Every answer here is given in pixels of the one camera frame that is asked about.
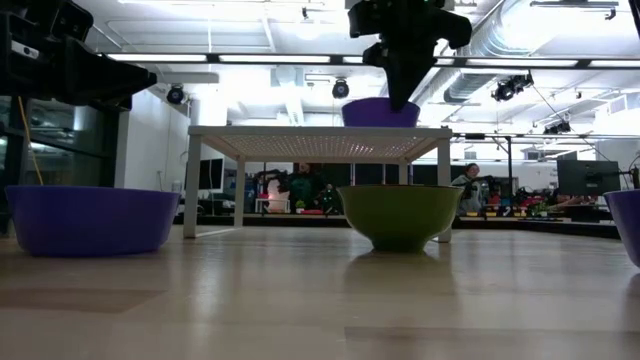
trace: wooden table surface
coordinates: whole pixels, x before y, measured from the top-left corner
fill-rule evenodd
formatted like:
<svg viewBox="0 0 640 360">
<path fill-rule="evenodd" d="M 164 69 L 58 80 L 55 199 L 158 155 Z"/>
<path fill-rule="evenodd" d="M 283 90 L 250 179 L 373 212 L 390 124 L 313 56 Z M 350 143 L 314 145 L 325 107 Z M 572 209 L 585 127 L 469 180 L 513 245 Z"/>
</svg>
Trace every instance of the wooden table surface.
<svg viewBox="0 0 640 360">
<path fill-rule="evenodd" d="M 638 359 L 619 241 L 455 231 L 422 256 L 349 229 L 243 228 L 156 254 L 46 259 L 0 240 L 0 359 Z"/>
</svg>

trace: light fixture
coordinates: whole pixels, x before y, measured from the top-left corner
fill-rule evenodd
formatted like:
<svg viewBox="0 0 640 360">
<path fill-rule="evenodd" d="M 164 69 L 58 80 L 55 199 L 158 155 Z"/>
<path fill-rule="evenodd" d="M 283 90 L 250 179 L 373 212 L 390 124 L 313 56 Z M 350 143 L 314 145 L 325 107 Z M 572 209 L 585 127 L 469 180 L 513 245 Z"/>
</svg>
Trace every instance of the light fixture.
<svg viewBox="0 0 640 360">
<path fill-rule="evenodd" d="M 436 64 L 433 66 L 451 66 L 454 59 L 452 58 L 436 58 Z"/>
<path fill-rule="evenodd" d="M 557 153 L 557 154 L 547 155 L 547 156 L 545 156 L 545 158 L 547 158 L 547 159 L 557 159 L 557 158 L 559 158 L 560 156 L 569 155 L 569 154 L 571 154 L 572 152 L 576 152 L 576 151 L 581 151 L 581 150 L 578 150 L 578 149 L 575 149 L 575 150 L 567 150 L 567 151 L 559 152 L 559 153 Z"/>
<path fill-rule="evenodd" d="M 611 9 L 618 6 L 617 1 L 573 1 L 567 4 L 567 1 L 532 1 L 529 3 L 531 7 L 541 8 L 580 8 L 580 9 Z"/>
<path fill-rule="evenodd" d="M 589 67 L 640 67 L 640 60 L 593 60 Z"/>
<path fill-rule="evenodd" d="M 207 62 L 207 56 L 203 54 L 107 54 L 108 57 L 117 61 L 134 63 L 175 63 L 175 62 Z"/>
<path fill-rule="evenodd" d="M 558 135 L 571 132 L 571 125 L 568 121 L 561 121 L 559 124 L 548 126 L 544 129 L 543 135 Z"/>
<path fill-rule="evenodd" d="M 362 64 L 362 56 L 343 56 L 342 62 L 345 64 Z"/>
<path fill-rule="evenodd" d="M 138 4 L 138 5 L 196 5 L 196 6 L 212 6 L 212 5 L 235 5 L 235 6 L 251 6 L 251 5 L 285 5 L 285 6 L 300 6 L 305 5 L 309 8 L 309 5 L 324 6 L 324 2 L 299 2 L 294 0 L 118 0 L 121 4 Z"/>
<path fill-rule="evenodd" d="M 296 63 L 314 64 L 331 61 L 329 56 L 317 55 L 220 55 L 220 62 L 236 63 Z"/>
<path fill-rule="evenodd" d="M 463 74 L 493 74 L 493 75 L 527 75 L 529 73 L 525 69 L 478 69 L 478 68 L 462 68 L 460 69 L 460 72 Z"/>
<path fill-rule="evenodd" d="M 466 62 L 467 66 L 476 67 L 519 67 L 519 68 L 536 68 L 536 67 L 574 67 L 578 63 L 578 60 L 556 60 L 556 59 L 544 59 L 544 58 L 525 58 L 525 59 L 469 59 Z"/>
<path fill-rule="evenodd" d="M 498 87 L 491 92 L 491 97 L 498 102 L 509 101 L 533 84 L 533 77 L 530 72 L 527 75 L 510 76 L 507 79 L 498 81 Z"/>
<path fill-rule="evenodd" d="M 305 74 L 304 81 L 306 82 L 326 82 L 327 84 L 334 81 L 336 77 L 327 74 Z"/>
</svg>

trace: window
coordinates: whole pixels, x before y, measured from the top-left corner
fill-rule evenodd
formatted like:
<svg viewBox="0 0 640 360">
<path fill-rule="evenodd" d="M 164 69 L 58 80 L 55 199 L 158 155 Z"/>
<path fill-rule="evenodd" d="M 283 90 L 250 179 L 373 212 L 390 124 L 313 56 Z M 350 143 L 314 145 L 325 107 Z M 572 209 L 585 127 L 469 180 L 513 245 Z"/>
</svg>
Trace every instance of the window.
<svg viewBox="0 0 640 360">
<path fill-rule="evenodd" d="M 31 144 L 25 164 L 26 184 L 39 184 L 33 163 L 35 152 L 45 185 L 97 186 L 100 183 L 101 159 L 38 143 Z"/>
<path fill-rule="evenodd" d="M 7 158 L 7 137 L 0 137 L 0 184 L 2 189 L 10 184 L 7 176 L 5 159 Z M 0 232 L 7 232 L 7 224 L 11 218 L 9 212 L 9 204 L 7 202 L 7 195 L 4 191 L 0 192 Z"/>
<path fill-rule="evenodd" d="M 11 114 L 11 97 L 0 96 L 0 123 L 3 123 L 5 126 L 9 125 L 10 114 Z"/>
<path fill-rule="evenodd" d="M 32 100 L 31 133 L 85 151 L 105 150 L 104 113 L 89 106 Z"/>
</svg>

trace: person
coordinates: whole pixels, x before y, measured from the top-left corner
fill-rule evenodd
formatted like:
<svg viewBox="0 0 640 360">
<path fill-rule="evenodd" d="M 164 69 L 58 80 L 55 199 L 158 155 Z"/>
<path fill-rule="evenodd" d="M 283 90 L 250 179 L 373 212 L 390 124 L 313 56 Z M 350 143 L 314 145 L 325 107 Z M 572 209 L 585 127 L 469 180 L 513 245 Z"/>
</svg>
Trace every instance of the person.
<svg viewBox="0 0 640 360">
<path fill-rule="evenodd" d="M 295 212 L 298 205 L 303 203 L 305 210 L 320 208 L 318 195 L 324 188 L 322 178 L 311 172 L 311 166 L 307 163 L 300 163 L 298 171 L 291 174 L 289 178 L 291 211 Z"/>
<path fill-rule="evenodd" d="M 566 210 L 571 206 L 583 204 L 595 204 L 597 196 L 569 196 L 560 193 L 560 189 L 555 189 L 551 197 L 547 200 L 547 205 L 551 211 Z"/>
<path fill-rule="evenodd" d="M 478 174 L 480 173 L 480 167 L 476 163 L 471 163 L 465 166 L 464 174 L 458 176 L 451 186 L 464 186 L 464 192 L 458 205 L 458 215 L 466 215 L 468 212 L 479 212 L 482 209 L 482 203 L 480 202 L 480 184 L 477 181 Z"/>
</svg>

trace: white table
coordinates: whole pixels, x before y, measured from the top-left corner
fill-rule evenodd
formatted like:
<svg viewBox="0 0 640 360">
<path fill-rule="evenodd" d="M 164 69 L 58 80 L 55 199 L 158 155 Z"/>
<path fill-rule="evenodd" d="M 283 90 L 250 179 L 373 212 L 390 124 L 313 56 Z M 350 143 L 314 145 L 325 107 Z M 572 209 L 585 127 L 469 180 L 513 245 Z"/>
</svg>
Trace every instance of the white table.
<svg viewBox="0 0 640 360">
<path fill-rule="evenodd" d="M 451 183 L 450 129 L 280 126 L 190 126 L 184 237 L 195 238 L 202 144 L 235 159 L 234 226 L 244 216 L 246 162 L 398 164 L 400 184 L 408 184 L 407 165 L 438 149 L 438 185 Z M 451 241 L 451 230 L 439 242 Z"/>
</svg>

